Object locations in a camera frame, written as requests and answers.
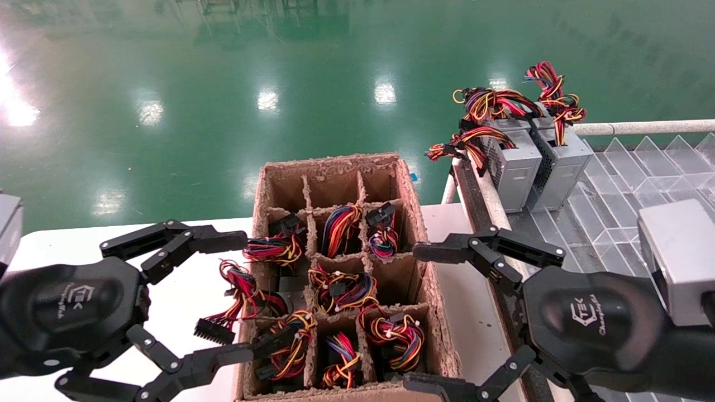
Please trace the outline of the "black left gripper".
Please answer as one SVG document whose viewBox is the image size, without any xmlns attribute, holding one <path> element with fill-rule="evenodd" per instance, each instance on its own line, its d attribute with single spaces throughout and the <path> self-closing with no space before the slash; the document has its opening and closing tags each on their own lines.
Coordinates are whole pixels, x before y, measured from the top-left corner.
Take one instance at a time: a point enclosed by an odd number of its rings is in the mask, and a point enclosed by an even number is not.
<svg viewBox="0 0 715 402">
<path fill-rule="evenodd" d="M 55 264 L 2 277 L 3 379 L 46 376 L 66 368 L 55 388 L 74 401 L 171 401 L 182 391 L 212 383 L 224 366 L 248 363 L 249 343 L 194 351 L 177 358 L 142 326 L 150 293 L 195 253 L 247 247 L 244 231 L 166 221 L 106 240 L 103 257 L 86 265 Z M 147 254 L 140 273 L 127 260 Z M 145 386 L 91 377 L 133 346 L 161 372 Z"/>
</svg>

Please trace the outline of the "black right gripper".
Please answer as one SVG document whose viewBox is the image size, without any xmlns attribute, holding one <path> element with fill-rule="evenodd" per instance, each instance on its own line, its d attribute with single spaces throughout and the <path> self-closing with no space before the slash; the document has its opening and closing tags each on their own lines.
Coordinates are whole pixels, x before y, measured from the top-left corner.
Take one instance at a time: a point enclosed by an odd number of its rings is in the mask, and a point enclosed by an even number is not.
<svg viewBox="0 0 715 402">
<path fill-rule="evenodd" d="M 565 251 L 543 240 L 489 226 L 473 234 L 450 233 L 442 242 L 416 242 L 419 261 L 470 263 L 505 294 L 523 292 L 528 337 L 478 386 L 457 377 L 408 372 L 408 391 L 443 401 L 498 401 L 528 368 L 570 391 L 575 401 L 600 401 L 587 383 L 616 391 L 643 391 L 646 367 L 672 325 L 651 280 L 611 272 L 579 273 L 561 268 Z M 538 268 L 526 280 L 506 257 Z"/>
</svg>

